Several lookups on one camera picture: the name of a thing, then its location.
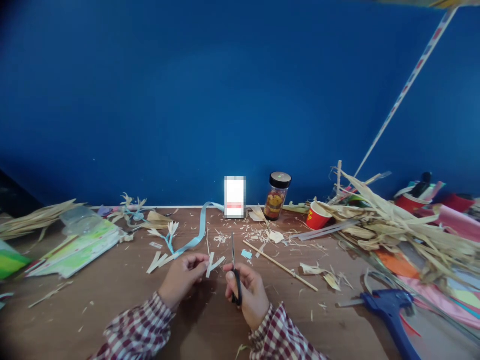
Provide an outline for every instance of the light blue ribbon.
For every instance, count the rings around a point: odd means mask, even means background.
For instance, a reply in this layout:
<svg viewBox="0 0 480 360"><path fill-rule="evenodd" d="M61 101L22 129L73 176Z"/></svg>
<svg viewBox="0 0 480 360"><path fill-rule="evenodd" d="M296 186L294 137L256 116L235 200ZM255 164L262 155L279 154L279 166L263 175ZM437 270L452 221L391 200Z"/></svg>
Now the light blue ribbon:
<svg viewBox="0 0 480 360"><path fill-rule="evenodd" d="M188 249L196 247L200 242L203 240L205 237L205 231L207 228L207 206L213 205L216 207L218 210L223 212L225 210L225 207L223 205L217 204L215 202L206 202L205 205L201 208L201 213L200 213L200 233L198 234L197 237L194 237L187 245L182 247L181 249L178 249L175 251L175 254L180 254L182 255L184 252L186 252ZM173 254L173 248L171 248L169 245L169 242L167 241L168 248L170 249L171 253Z"/></svg>

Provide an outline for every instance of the scissors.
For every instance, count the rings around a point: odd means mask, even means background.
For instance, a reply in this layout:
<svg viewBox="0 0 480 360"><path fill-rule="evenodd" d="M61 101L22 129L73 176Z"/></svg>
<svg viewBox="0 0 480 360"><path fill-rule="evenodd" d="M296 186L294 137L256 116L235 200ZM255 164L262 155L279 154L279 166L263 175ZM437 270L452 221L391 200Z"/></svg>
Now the scissors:
<svg viewBox="0 0 480 360"><path fill-rule="evenodd" d="M233 273L236 278L236 287L238 288L238 298L235 296L235 293L231 296L231 302L237 306L242 306L242 283L240 282L240 271L235 268L235 242L234 234L231 234L231 256L233 258Z"/></svg>

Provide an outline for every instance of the red container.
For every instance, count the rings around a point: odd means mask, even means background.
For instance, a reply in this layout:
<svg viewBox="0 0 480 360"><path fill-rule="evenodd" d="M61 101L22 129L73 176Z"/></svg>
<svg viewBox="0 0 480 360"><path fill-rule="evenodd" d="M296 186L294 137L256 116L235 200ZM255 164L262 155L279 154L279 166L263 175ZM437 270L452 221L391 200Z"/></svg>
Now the red container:
<svg viewBox="0 0 480 360"><path fill-rule="evenodd" d="M443 205L449 207L450 209L456 210L459 213L464 213L475 204L475 200L465 197L467 197L467 195L452 194L443 202Z"/></svg>
<svg viewBox="0 0 480 360"><path fill-rule="evenodd" d="M312 202L310 211L308 212L308 217L306 218L306 224L312 230L320 230L331 218L332 214L327 212L316 202Z"/></svg>
<svg viewBox="0 0 480 360"><path fill-rule="evenodd" d="M403 194L395 201L395 205L397 205L399 208L402 208L408 211L410 214L413 214L418 209L423 208L425 205L428 205L431 203L432 203L432 200L429 200L429 201L420 200L420 199L417 199L416 197L413 197L410 194Z"/></svg>

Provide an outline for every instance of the plaid sleeve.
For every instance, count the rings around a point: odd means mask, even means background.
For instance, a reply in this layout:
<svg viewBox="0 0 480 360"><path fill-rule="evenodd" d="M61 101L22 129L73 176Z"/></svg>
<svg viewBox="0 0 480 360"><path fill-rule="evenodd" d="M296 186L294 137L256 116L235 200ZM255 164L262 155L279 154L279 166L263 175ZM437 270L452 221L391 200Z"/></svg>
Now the plaid sleeve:
<svg viewBox="0 0 480 360"><path fill-rule="evenodd" d="M321 359L327 357L315 350L289 318L284 303L274 310L272 304L260 327L249 336L253 343L250 359Z"/></svg>
<svg viewBox="0 0 480 360"><path fill-rule="evenodd" d="M103 333L106 343L91 359L152 359L169 341L174 316L155 292L110 323Z"/></svg>

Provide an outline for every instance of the bamboo skewer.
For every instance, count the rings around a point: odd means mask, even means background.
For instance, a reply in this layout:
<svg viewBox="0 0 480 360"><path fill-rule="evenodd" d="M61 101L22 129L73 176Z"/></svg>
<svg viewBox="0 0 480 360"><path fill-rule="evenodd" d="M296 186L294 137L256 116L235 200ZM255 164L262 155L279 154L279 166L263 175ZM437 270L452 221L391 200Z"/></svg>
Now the bamboo skewer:
<svg viewBox="0 0 480 360"><path fill-rule="evenodd" d="M272 259L270 256L268 256L267 254L265 254L264 252L260 251L259 249L257 249L255 246L253 245L250 245L249 242L243 240L243 243L245 245L248 245L249 247L251 247L253 250L255 250L257 253L259 253L260 255L262 255L263 257L267 258L268 260L270 260L272 263L274 263L275 265L277 265L279 268L285 270L287 273L289 273L291 276L293 276L295 279L298 279L300 280L302 283L304 283L305 285L307 285L309 288L315 290L316 292L318 292L319 290L313 286L311 283L309 283L308 281L302 279L300 276L296 275L294 272L290 271L289 269L287 269L285 266L283 266L281 263L279 263L278 261Z"/></svg>

